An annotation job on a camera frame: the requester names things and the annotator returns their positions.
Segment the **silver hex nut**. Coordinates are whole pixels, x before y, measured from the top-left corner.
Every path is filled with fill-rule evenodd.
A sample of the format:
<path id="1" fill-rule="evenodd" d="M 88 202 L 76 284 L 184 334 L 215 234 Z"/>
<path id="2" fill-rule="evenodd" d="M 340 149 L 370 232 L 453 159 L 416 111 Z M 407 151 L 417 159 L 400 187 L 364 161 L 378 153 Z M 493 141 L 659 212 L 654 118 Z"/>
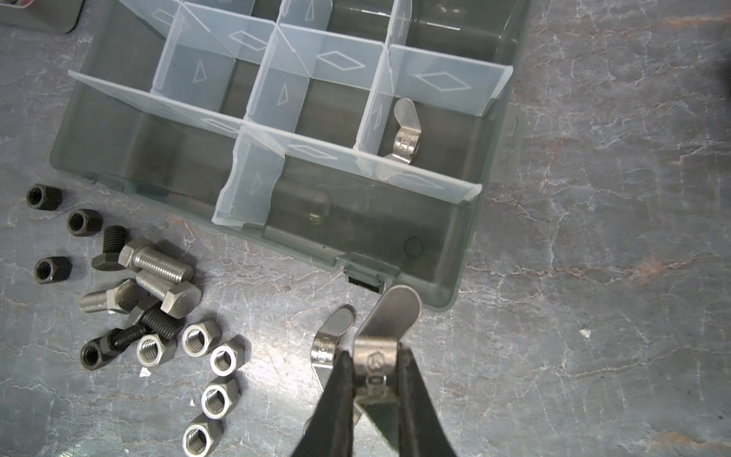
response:
<path id="1" fill-rule="evenodd" d="M 193 419 L 182 437 L 182 448 L 188 457 L 209 456 L 224 435 L 221 420 L 210 419 L 204 413 Z"/>
<path id="2" fill-rule="evenodd" d="M 226 418 L 241 398 L 241 388 L 234 377 L 217 377 L 204 389 L 201 397 L 203 413 L 213 420 Z"/>
<path id="3" fill-rule="evenodd" d="M 212 371 L 220 377 L 233 375 L 246 363 L 246 346 L 237 338 L 224 342 L 211 352 Z"/>
<path id="4" fill-rule="evenodd" d="M 153 369 L 171 361 L 176 349 L 175 339 L 165 339 L 159 334 L 148 334 L 139 340 L 136 357 L 142 367 Z"/>
<path id="5" fill-rule="evenodd" d="M 188 357 L 201 358 L 219 346 L 222 331 L 215 320 L 190 324 L 182 332 L 183 350 Z"/>

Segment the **green compartment organizer box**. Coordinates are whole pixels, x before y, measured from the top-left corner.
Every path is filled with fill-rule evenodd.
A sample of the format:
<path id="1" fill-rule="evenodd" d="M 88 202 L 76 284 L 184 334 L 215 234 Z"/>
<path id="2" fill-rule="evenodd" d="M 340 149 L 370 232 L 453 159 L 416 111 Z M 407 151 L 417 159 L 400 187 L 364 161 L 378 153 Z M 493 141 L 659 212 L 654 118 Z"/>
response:
<path id="1" fill-rule="evenodd" d="M 449 310 L 510 179 L 529 1 L 110 1 L 49 159 L 372 291 Z M 422 127 L 389 160 L 395 103 Z"/>

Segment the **silver wing nut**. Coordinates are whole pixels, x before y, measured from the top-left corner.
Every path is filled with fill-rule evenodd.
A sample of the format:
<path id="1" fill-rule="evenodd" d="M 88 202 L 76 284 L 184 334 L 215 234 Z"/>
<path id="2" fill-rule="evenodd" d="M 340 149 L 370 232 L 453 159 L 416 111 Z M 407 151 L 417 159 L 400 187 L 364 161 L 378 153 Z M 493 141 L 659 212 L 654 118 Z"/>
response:
<path id="1" fill-rule="evenodd" d="M 399 285 L 383 293 L 353 343 L 354 401 L 396 451 L 399 447 L 398 353 L 400 340 L 422 314 L 415 289 Z"/>
<path id="2" fill-rule="evenodd" d="M 395 103 L 393 114 L 399 129 L 386 158 L 410 165 L 418 154 L 423 133 L 416 106 L 411 99 L 401 98 Z"/>
<path id="3" fill-rule="evenodd" d="M 352 328 L 354 322 L 354 308 L 344 305 L 333 312 L 316 332 L 310 348 L 310 363 L 321 390 L 327 386 L 333 370 L 336 356 L 339 353 L 340 339 Z"/>

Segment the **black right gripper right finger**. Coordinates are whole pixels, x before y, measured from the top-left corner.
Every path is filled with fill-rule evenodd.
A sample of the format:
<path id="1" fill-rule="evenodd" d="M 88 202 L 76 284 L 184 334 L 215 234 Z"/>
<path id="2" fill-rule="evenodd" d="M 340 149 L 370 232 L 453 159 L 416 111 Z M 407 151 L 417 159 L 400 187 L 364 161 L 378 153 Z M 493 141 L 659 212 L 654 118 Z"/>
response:
<path id="1" fill-rule="evenodd" d="M 410 348 L 401 346 L 397 361 L 400 456 L 456 456 L 428 395 Z"/>

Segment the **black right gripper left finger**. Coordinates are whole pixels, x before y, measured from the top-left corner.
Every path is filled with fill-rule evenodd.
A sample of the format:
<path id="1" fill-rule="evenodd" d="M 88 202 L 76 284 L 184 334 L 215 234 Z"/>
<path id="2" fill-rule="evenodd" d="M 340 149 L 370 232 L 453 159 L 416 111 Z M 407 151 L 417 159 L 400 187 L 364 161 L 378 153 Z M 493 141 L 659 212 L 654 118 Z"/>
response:
<path id="1" fill-rule="evenodd" d="M 292 456 L 351 456 L 353 453 L 353 362 L 341 352 Z"/>

